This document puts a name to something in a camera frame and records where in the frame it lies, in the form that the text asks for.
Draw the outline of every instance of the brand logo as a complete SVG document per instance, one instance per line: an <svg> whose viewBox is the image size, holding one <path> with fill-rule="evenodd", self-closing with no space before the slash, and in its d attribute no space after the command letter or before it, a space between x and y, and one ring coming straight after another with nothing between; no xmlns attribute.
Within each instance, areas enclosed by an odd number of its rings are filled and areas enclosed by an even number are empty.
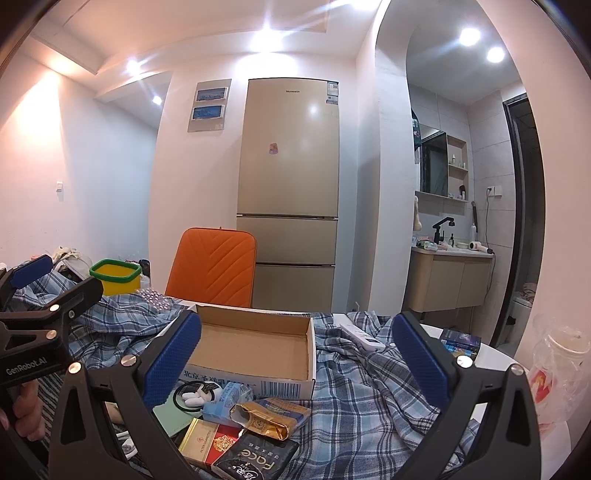
<svg viewBox="0 0 591 480"><path fill-rule="evenodd" d="M46 363L47 363L47 360L45 359L45 357L41 356L37 360L33 360L32 362L22 364L22 365L17 365L14 368L7 368L6 373L8 375L15 375L17 373L30 370L31 368L41 367L42 365L45 365Z"/></svg>

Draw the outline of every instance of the blue gripper pad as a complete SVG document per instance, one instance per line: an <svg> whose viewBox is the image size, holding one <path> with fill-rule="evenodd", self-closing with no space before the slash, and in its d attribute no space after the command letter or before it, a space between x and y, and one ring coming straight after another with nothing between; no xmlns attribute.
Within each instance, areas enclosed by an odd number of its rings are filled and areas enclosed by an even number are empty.
<svg viewBox="0 0 591 480"><path fill-rule="evenodd" d="M440 409L447 407L450 402L447 375L401 313L394 317L392 337L429 405Z"/></svg>
<svg viewBox="0 0 591 480"><path fill-rule="evenodd" d="M144 376L142 399L150 410L166 402L200 339L199 315L189 312Z"/></svg>
<svg viewBox="0 0 591 480"><path fill-rule="evenodd" d="M21 289L47 275L53 268L53 262L49 255L43 255L35 260L18 267L10 279L12 288Z"/></svg>

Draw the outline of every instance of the green rim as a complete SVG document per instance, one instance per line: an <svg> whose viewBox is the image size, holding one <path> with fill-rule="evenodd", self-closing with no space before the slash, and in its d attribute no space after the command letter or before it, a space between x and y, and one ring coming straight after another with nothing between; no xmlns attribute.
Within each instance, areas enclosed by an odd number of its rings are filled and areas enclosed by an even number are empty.
<svg viewBox="0 0 591 480"><path fill-rule="evenodd" d="M98 273L96 270L98 270L100 267L102 267L103 265L118 265L119 267L125 267L125 268L129 268L130 270L133 270L132 273L130 273L129 275L127 275L126 277L111 277L111 275L105 275L104 273ZM91 268L90 268L90 275L92 275L94 278L98 278L99 280L102 281L111 281L113 283L127 283L132 281L135 277L137 277L142 271L142 267L138 264L133 264L133 263L129 263L129 262L122 262L121 260L109 260L108 258L105 260L101 260L98 263L95 263Z"/></svg>

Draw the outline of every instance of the open cardboard box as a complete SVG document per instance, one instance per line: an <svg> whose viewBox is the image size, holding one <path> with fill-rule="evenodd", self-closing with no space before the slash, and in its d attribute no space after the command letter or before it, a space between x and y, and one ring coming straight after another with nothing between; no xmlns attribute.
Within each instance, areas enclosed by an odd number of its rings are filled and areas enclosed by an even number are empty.
<svg viewBox="0 0 591 480"><path fill-rule="evenodd" d="M195 305L201 340L180 380L247 384L255 395L310 400L316 382L314 324L305 316Z"/></svg>

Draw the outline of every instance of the black faucet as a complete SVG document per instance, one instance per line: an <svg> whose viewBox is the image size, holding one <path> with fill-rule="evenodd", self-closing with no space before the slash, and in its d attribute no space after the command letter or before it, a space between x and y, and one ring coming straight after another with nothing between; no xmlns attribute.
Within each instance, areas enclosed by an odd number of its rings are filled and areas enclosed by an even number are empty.
<svg viewBox="0 0 591 480"><path fill-rule="evenodd" d="M439 240L441 240L441 236L439 235L439 229L441 225L447 221L449 221L449 226L455 226L456 224L455 220L452 217L445 217L443 220L433 225L433 228L435 229L435 235L433 236L434 243L438 244Z"/></svg>

